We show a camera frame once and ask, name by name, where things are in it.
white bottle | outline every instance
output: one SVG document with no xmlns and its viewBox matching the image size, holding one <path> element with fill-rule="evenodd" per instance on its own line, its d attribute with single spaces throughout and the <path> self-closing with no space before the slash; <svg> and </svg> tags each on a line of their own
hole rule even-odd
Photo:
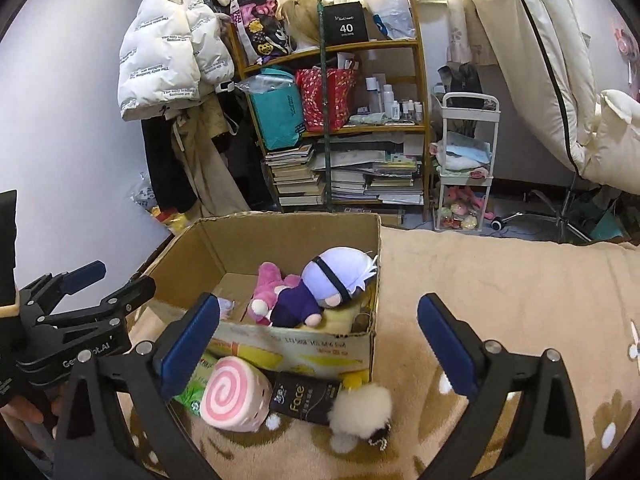
<svg viewBox="0 0 640 480">
<path fill-rule="evenodd" d="M 415 103 L 415 122 L 421 123 L 424 120 L 424 113 L 422 112 L 422 103 Z"/>
<path fill-rule="evenodd" d="M 383 109 L 378 80 L 375 77 L 367 77 L 365 82 L 367 83 L 367 93 L 369 94 L 369 113 L 379 114 Z"/>
<path fill-rule="evenodd" d="M 398 101 L 394 101 L 394 104 L 391 107 L 391 120 L 393 121 L 400 120 L 400 105 L 398 104 Z"/>
<path fill-rule="evenodd" d="M 384 85 L 382 92 L 382 102 L 385 105 L 385 115 L 391 119 L 394 106 L 394 89 L 391 85 Z"/>
<path fill-rule="evenodd" d="M 400 118 L 403 121 L 411 120 L 411 115 L 409 115 L 409 101 L 407 100 L 402 101 L 401 105 L 402 105 L 402 113 L 400 114 Z"/>
</svg>

bookshelf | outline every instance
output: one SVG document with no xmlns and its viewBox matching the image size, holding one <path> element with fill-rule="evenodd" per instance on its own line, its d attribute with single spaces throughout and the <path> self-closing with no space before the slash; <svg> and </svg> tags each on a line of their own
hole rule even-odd
<svg viewBox="0 0 640 480">
<path fill-rule="evenodd" d="M 423 207 L 422 214 L 426 218 L 429 213 L 429 189 L 430 189 L 430 177 L 431 177 L 431 165 L 429 164 L 429 143 L 431 139 L 430 121 L 429 121 L 429 92 L 427 86 L 427 74 L 424 63 L 424 49 L 422 44 L 422 35 L 420 33 L 420 21 L 418 18 L 417 8 L 415 6 L 417 0 L 409 0 L 412 17 L 414 19 L 414 28 L 416 37 L 413 40 L 379 40 L 379 41 L 364 41 L 361 43 L 349 43 L 342 45 L 332 45 L 326 48 L 327 54 L 335 52 L 360 52 L 365 50 L 380 50 L 389 48 L 404 48 L 410 49 L 412 53 L 412 59 L 414 62 L 414 75 L 409 76 L 390 76 L 386 79 L 389 84 L 405 83 L 415 86 L 415 100 L 423 103 L 424 118 L 421 124 L 384 124 L 384 125 L 372 125 L 372 124 L 359 124 L 356 126 L 344 126 L 336 131 L 331 132 L 332 136 L 348 136 L 369 132 L 411 132 L 414 134 L 422 133 L 424 135 L 424 151 L 422 154 L 422 193 L 423 193 Z M 265 64 L 247 65 L 246 55 L 244 49 L 239 41 L 238 34 L 233 25 L 228 26 L 229 38 L 232 50 L 232 56 L 236 65 L 236 72 L 240 79 L 245 79 L 255 73 L 258 73 L 260 69 L 268 66 L 287 66 L 287 64 L 295 61 L 297 65 L 301 62 L 308 60 L 308 66 L 313 66 L 319 58 L 320 49 L 310 49 L 303 52 L 295 52 L 289 56 L 279 57 Z M 252 121 L 254 122 L 255 131 L 258 134 L 258 143 L 262 150 L 262 155 L 266 156 L 267 151 L 262 140 L 262 134 L 255 115 L 254 108 L 252 106 L 251 99 L 247 96 L 247 102 L 249 112 L 251 114 Z M 322 132 L 303 132 L 303 139 L 313 139 L 322 137 Z M 273 174 L 268 166 L 264 166 L 264 176 L 267 180 L 267 184 L 270 187 L 271 193 L 276 200 L 278 206 L 280 201 L 276 186 L 274 184 Z M 382 202 L 372 196 L 368 201 L 350 201 L 350 200 L 334 200 L 335 205 L 380 205 Z"/>
</svg>

chair wheel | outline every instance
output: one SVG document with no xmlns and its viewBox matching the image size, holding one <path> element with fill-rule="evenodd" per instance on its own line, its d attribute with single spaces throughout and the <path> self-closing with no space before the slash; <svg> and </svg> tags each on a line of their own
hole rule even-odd
<svg viewBox="0 0 640 480">
<path fill-rule="evenodd" d="M 502 231 L 504 229 L 504 224 L 502 223 L 502 219 L 501 218 L 494 218 L 491 221 L 491 229 L 493 229 L 494 231 Z"/>
</svg>

lavender plush toy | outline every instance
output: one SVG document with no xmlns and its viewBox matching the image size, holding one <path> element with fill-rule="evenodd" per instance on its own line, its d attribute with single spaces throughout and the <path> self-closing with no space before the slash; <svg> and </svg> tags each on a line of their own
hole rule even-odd
<svg viewBox="0 0 640 480">
<path fill-rule="evenodd" d="M 312 319 L 320 322 L 324 308 L 335 308 L 354 298 L 376 275 L 377 256 L 350 247 L 334 247 L 316 256 L 302 270 L 297 286 L 283 288 L 270 312 L 273 326 L 295 328 Z"/>
</svg>

black box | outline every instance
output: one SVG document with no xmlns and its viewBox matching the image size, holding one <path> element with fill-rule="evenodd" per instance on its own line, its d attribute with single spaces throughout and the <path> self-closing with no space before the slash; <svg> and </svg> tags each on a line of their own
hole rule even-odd
<svg viewBox="0 0 640 480">
<path fill-rule="evenodd" d="M 269 409 L 291 418 L 328 426 L 327 415 L 339 391 L 340 381 L 280 372 L 273 387 Z"/>
<path fill-rule="evenodd" d="M 326 6 L 324 8 L 324 37 L 328 45 L 369 41 L 362 4 L 350 2 Z"/>
</svg>

